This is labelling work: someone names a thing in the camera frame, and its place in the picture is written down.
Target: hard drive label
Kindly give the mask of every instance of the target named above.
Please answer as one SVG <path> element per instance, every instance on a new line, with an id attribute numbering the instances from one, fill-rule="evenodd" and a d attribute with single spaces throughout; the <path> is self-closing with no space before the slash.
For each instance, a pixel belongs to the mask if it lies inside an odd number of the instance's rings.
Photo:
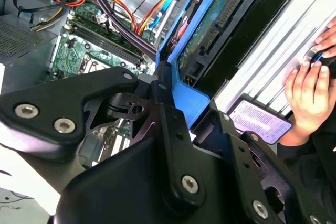
<path id="1" fill-rule="evenodd" d="M 246 100 L 240 101 L 229 115 L 237 130 L 256 132 L 268 144 L 276 143 L 292 126 L 285 119 Z"/>

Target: silver screw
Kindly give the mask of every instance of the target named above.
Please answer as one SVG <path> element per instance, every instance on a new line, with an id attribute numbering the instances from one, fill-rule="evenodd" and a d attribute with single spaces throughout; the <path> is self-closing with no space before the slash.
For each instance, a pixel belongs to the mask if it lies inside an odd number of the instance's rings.
<path id="1" fill-rule="evenodd" d="M 227 114 L 223 114 L 223 117 L 226 121 L 230 121 L 230 117 Z"/>
<path id="2" fill-rule="evenodd" d="M 160 87 L 161 89 L 165 89 L 165 90 L 167 89 L 166 86 L 163 85 L 163 84 L 159 84 L 159 87 Z"/>
<path id="3" fill-rule="evenodd" d="M 129 73 L 124 73 L 124 77 L 129 80 L 133 79 L 133 77 Z"/>
<path id="4" fill-rule="evenodd" d="M 257 136 L 256 134 L 254 134 L 254 133 L 251 133 L 251 137 L 252 137 L 255 141 L 258 141 L 258 140 L 259 140 L 258 136 Z"/>
<path id="5" fill-rule="evenodd" d="M 319 219 L 316 218 L 314 215 L 311 215 L 309 217 L 310 217 L 311 223 L 313 223 L 313 224 L 321 224 L 321 222 L 319 221 Z"/>
<path id="6" fill-rule="evenodd" d="M 183 176 L 182 186 L 191 194 L 195 194 L 198 192 L 198 183 L 192 176 Z"/>
<path id="7" fill-rule="evenodd" d="M 54 128 L 59 133 L 69 134 L 75 131 L 76 125 L 68 118 L 60 118 L 55 121 Z"/>
<path id="8" fill-rule="evenodd" d="M 15 108 L 15 114 L 20 118 L 34 118 L 38 112 L 38 108 L 31 104 L 21 104 Z"/>
<path id="9" fill-rule="evenodd" d="M 266 207 L 260 201 L 254 200 L 253 201 L 253 208 L 254 208 L 254 211 L 260 217 L 262 217 L 264 220 L 266 220 L 268 218 L 268 211 L 267 211 Z"/>

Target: blue drive bracket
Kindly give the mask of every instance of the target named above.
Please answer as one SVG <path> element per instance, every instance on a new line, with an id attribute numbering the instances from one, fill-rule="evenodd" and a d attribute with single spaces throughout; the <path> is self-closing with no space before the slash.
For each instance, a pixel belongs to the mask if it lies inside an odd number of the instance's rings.
<path id="1" fill-rule="evenodd" d="M 172 25 L 170 31 L 168 32 L 164 42 L 156 53 L 156 65 L 159 65 L 160 62 L 160 54 L 164 45 L 167 44 L 168 39 L 172 35 L 173 30 L 179 24 L 179 20 L 182 17 L 184 11 L 187 9 L 188 4 L 192 0 L 187 0 L 184 7 L 181 9 L 180 14 L 177 16 L 174 24 Z M 173 83 L 173 97 L 176 108 L 182 110 L 184 113 L 185 120 L 187 122 L 188 128 L 190 129 L 196 119 L 201 115 L 201 113 L 206 109 L 206 107 L 210 103 L 210 98 L 199 92 L 198 90 L 184 84 L 180 80 L 180 72 L 179 65 L 177 63 L 177 59 L 179 55 L 182 53 L 184 47 L 187 45 L 188 41 L 194 34 L 198 25 L 202 21 L 204 15 L 207 10 L 211 6 L 213 0 L 203 0 L 200 4 L 197 12 L 195 13 L 193 19 L 188 25 L 185 33 L 183 34 L 180 41 L 177 43 L 174 51 L 168 58 L 168 62 L 172 65 L 172 83 Z"/>

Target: finger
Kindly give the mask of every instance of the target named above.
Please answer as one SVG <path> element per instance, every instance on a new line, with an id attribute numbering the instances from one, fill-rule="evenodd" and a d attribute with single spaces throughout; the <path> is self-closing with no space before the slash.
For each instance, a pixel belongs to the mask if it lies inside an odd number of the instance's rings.
<path id="1" fill-rule="evenodd" d="M 319 43 L 317 46 L 315 46 L 315 49 L 318 51 L 321 51 L 321 50 L 325 50 L 335 45 L 336 45 L 336 34 L 333 34 L 328 39 L 325 39 L 324 41 Z"/>
<path id="2" fill-rule="evenodd" d="M 314 105 L 317 108 L 324 108 L 329 105 L 329 68 L 327 66 L 322 66 L 319 74 L 319 78 L 316 83 L 315 94 L 314 94 Z"/>
<path id="3" fill-rule="evenodd" d="M 329 83 L 329 106 L 333 108 L 336 103 L 336 80 L 331 80 Z"/>
<path id="4" fill-rule="evenodd" d="M 303 85 L 303 81 L 307 75 L 309 70 L 309 61 L 305 61 L 298 72 L 298 75 L 295 78 L 294 86 L 293 86 L 293 99 L 296 101 L 301 100 L 301 89 Z"/>
<path id="5" fill-rule="evenodd" d="M 286 86 L 285 86 L 285 94 L 287 97 L 288 102 L 293 99 L 293 86 L 295 82 L 295 77 L 298 74 L 298 70 L 294 69 L 292 73 L 289 74 L 287 81 L 286 81 Z"/>
<path id="6" fill-rule="evenodd" d="M 331 35 L 336 33 L 336 26 L 328 29 L 328 31 L 326 31 L 325 33 L 321 34 L 316 40 L 315 42 L 317 44 L 321 43 L 322 41 L 328 39 Z"/>
<path id="7" fill-rule="evenodd" d="M 324 52 L 322 55 L 324 58 L 331 58 L 336 56 L 336 46 L 330 48 L 328 51 Z"/>
<path id="8" fill-rule="evenodd" d="M 315 84 L 319 77 L 321 66 L 322 63 L 316 61 L 303 82 L 301 91 L 301 101 L 303 106 L 311 106 L 314 104 Z"/>
<path id="9" fill-rule="evenodd" d="M 328 28 L 331 28 L 333 26 L 336 26 L 336 17 L 332 21 L 330 21 L 329 24 L 327 24 Z"/>

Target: person's hand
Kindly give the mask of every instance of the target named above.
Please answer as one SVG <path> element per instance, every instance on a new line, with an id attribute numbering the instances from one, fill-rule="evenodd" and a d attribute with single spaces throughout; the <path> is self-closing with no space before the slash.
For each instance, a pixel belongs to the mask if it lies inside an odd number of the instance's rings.
<path id="1" fill-rule="evenodd" d="M 286 82 L 286 96 L 293 110 L 293 131 L 309 137 L 331 114 L 336 103 L 336 82 L 329 80 L 329 68 L 316 61 L 309 71 L 310 62 L 294 70 Z"/>
<path id="2" fill-rule="evenodd" d="M 329 28 L 325 33 L 316 39 L 315 49 L 318 51 L 325 50 L 329 47 L 328 51 L 323 53 L 324 58 L 330 58 L 336 56 L 336 18 L 334 18 L 328 25 Z"/>

